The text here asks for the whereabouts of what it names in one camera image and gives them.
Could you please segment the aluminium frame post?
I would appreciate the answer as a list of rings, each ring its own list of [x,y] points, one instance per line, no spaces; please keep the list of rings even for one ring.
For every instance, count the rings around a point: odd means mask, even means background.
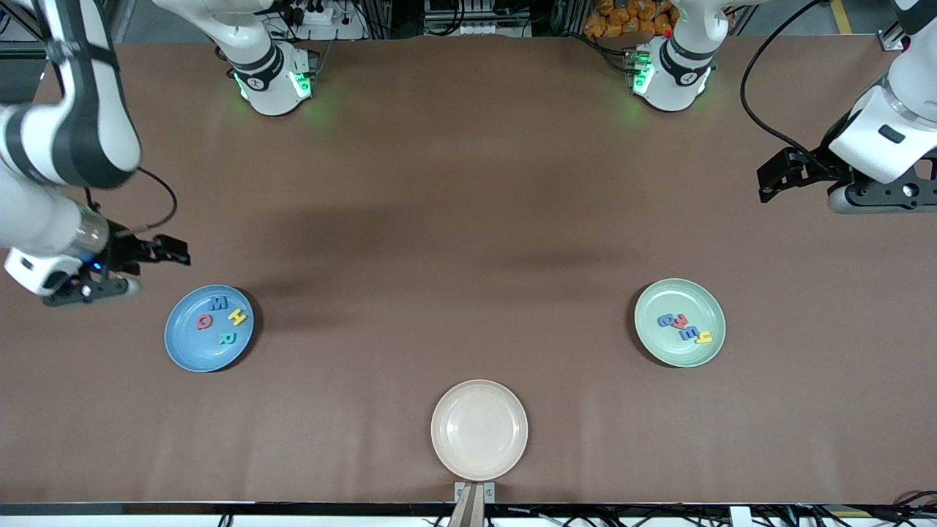
[[[0,59],[45,60],[47,33],[32,0],[0,0]]]
[[[876,36],[882,51],[904,51],[910,44],[910,37],[897,20],[886,29],[878,30]]]

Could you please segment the green round plate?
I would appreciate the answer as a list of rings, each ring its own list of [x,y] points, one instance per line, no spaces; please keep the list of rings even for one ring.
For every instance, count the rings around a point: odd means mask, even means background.
[[[713,334],[712,343],[685,341],[675,328],[658,326],[658,317],[667,313],[684,313],[700,333]],[[726,317],[716,297],[684,279],[663,279],[647,286],[635,303],[633,323],[641,344],[653,357],[680,368],[699,367],[713,360],[727,337]]]

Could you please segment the orange mesh bag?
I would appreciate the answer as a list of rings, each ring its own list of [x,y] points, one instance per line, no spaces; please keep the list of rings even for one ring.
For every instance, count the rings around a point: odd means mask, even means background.
[[[670,0],[593,0],[582,32],[589,39],[630,33],[668,37],[679,18]]]

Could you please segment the aluminium profile beam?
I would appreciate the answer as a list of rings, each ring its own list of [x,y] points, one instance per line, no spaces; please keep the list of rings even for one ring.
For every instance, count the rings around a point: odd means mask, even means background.
[[[485,484],[466,483],[458,497],[446,527],[485,527]]]

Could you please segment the beige round plate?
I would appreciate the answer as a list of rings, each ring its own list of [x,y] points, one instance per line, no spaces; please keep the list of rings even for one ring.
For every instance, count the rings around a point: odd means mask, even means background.
[[[490,482],[508,474],[524,456],[528,414],[503,384],[462,381],[439,398],[430,437],[436,457],[457,478]]]

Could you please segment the blue round plate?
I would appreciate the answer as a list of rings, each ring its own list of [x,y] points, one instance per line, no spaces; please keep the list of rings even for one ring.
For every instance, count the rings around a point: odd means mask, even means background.
[[[227,310],[208,310],[212,296],[227,296]],[[232,310],[243,308],[249,314],[241,326],[234,327],[227,320]],[[214,316],[214,326],[198,332],[195,321],[198,315]],[[217,344],[221,332],[237,333],[233,345]],[[168,357],[178,367],[190,373],[217,373],[234,365],[247,353],[255,332],[255,311],[251,301],[240,290],[228,285],[207,285],[191,291],[174,306],[164,329],[164,345]]]

